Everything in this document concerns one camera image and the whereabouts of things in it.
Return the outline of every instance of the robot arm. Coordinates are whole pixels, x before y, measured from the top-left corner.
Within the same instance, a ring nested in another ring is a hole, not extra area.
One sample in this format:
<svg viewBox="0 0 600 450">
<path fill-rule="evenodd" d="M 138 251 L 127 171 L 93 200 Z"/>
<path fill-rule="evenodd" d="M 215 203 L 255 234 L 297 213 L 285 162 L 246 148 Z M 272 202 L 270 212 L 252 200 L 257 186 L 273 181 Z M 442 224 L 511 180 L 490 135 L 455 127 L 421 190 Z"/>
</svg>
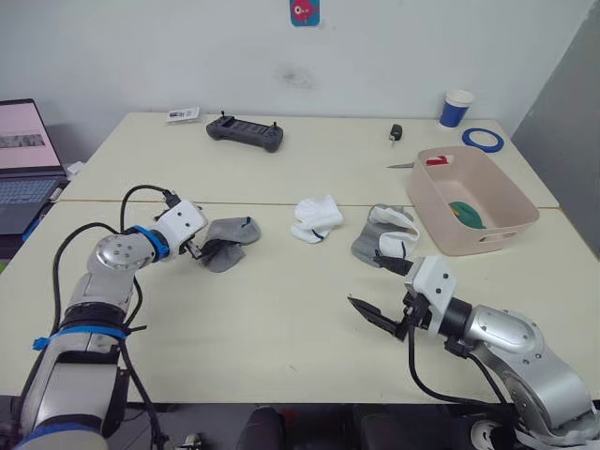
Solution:
<svg viewBox="0 0 600 450">
<path fill-rule="evenodd" d="M 58 332 L 36 342 L 44 353 L 22 399 L 21 448 L 106 448 L 102 437 L 118 428 L 127 404 L 129 374 L 117 365 L 134 276 L 184 248 L 196 256 L 191 239 L 206 225 L 191 202 L 173 196 L 170 206 L 153 227 L 97 243 Z"/>
<path fill-rule="evenodd" d="M 370 322 L 404 340 L 410 327 L 447 338 L 445 348 L 472 353 L 502 380 L 528 434 L 545 445 L 572 446 L 597 439 L 600 415 L 583 381 L 545 343 L 531 320 L 456 299 L 457 279 L 439 256 L 378 263 L 405 275 L 404 318 L 393 322 L 357 299 L 352 304 Z"/>
</svg>

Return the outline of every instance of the paper cup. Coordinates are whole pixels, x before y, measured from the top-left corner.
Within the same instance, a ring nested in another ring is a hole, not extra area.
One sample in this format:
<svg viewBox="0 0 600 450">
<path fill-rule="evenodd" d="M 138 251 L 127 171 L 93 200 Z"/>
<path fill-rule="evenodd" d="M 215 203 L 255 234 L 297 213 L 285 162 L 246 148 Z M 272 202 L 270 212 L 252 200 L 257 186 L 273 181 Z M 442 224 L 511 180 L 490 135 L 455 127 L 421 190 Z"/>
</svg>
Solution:
<svg viewBox="0 0 600 450">
<path fill-rule="evenodd" d="M 475 96 L 469 91 L 457 89 L 446 92 L 440 124 L 449 128 L 457 127 L 474 99 Z"/>
</svg>

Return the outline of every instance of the sticker on wall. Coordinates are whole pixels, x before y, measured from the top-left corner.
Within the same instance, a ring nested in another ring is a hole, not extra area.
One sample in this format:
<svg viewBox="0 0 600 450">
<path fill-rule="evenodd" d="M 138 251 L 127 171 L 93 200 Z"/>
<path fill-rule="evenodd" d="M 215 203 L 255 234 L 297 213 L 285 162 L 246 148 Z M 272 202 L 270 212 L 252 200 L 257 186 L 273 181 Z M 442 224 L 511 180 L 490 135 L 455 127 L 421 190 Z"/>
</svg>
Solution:
<svg viewBox="0 0 600 450">
<path fill-rule="evenodd" d="M 293 26 L 317 26 L 321 19 L 320 0 L 290 0 Z"/>
</svg>

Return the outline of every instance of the green object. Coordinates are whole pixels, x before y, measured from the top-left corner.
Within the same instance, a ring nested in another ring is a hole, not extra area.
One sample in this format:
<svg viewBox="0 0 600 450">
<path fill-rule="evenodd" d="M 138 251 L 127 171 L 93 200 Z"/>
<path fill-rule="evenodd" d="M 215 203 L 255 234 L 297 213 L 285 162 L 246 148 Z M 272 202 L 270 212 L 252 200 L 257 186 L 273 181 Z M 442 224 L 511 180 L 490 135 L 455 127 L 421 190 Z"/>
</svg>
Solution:
<svg viewBox="0 0 600 450">
<path fill-rule="evenodd" d="M 484 226 L 484 222 L 477 214 L 477 211 L 475 211 L 465 202 L 451 202 L 450 208 L 463 225 L 466 225 L 470 228 L 476 228 L 478 230 L 483 230 L 486 228 Z"/>
</svg>

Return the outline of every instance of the small card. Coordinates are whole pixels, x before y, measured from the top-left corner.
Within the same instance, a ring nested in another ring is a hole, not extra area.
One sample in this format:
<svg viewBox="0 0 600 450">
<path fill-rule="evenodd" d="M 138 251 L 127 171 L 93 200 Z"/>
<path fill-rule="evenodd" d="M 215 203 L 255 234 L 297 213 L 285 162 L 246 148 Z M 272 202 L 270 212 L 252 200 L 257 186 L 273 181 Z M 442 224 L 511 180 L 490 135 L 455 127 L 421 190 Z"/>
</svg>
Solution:
<svg viewBox="0 0 600 450">
<path fill-rule="evenodd" d="M 200 115 L 200 106 L 195 108 L 185 108 L 183 110 L 172 110 L 167 112 L 167 123 L 174 124 L 177 122 L 192 122 L 198 120 Z"/>
</svg>

